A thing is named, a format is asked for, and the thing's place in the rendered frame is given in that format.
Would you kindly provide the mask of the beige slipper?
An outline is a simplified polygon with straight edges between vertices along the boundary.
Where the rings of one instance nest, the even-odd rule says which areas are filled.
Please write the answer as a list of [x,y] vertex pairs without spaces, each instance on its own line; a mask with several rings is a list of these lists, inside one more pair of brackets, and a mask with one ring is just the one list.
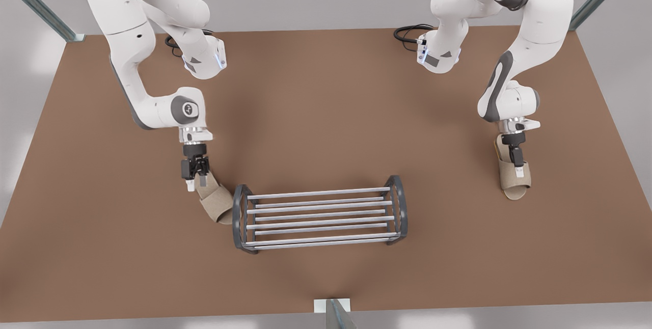
[[524,177],[517,177],[515,175],[515,167],[510,162],[508,155],[508,146],[502,144],[501,134],[495,140],[496,153],[499,157],[499,180],[503,194],[511,201],[517,201],[526,194],[527,190],[531,187],[531,174],[529,163],[524,164]]
[[195,176],[194,183],[202,206],[211,220],[223,225],[231,225],[233,197],[230,192],[218,183],[212,173],[205,176],[205,185],[202,185],[200,174]]

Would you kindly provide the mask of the grey metal shoe rack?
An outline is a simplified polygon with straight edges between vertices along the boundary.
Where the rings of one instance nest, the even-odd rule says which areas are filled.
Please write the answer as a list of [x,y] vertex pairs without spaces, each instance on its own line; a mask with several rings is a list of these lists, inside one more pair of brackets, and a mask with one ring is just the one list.
[[408,235],[400,176],[381,187],[257,195],[245,184],[233,198],[233,241],[243,252],[382,242]]

